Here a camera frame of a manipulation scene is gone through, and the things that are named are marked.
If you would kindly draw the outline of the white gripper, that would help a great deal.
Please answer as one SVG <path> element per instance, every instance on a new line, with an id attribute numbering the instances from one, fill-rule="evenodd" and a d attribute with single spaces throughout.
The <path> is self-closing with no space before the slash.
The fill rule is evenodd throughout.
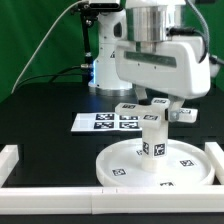
<path id="1" fill-rule="evenodd" d="M 184 99 L 202 97 L 210 89 L 209 58 L 200 61 L 203 50 L 202 38 L 198 36 L 173 36 L 169 41 L 156 43 L 155 51 L 149 43 L 118 41 L 116 71 L 121 80 L 136 84 L 140 105 L 148 104 L 145 88 L 177 96 L 169 97 L 168 107 L 169 120 L 177 121 Z"/>

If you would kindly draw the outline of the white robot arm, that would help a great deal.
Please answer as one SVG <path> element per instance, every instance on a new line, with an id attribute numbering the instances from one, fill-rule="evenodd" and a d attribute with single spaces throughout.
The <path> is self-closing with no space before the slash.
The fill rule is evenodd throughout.
<path id="1" fill-rule="evenodd" d="M 200 98 L 224 60 L 209 53 L 209 30 L 199 32 L 182 25 L 182 8 L 196 11 L 198 0 L 90 0 L 99 14 L 99 55 L 93 64 L 91 90 L 101 94 L 136 91 L 147 101 L 145 90 L 169 96 L 167 116 L 178 121 L 185 100 Z"/>

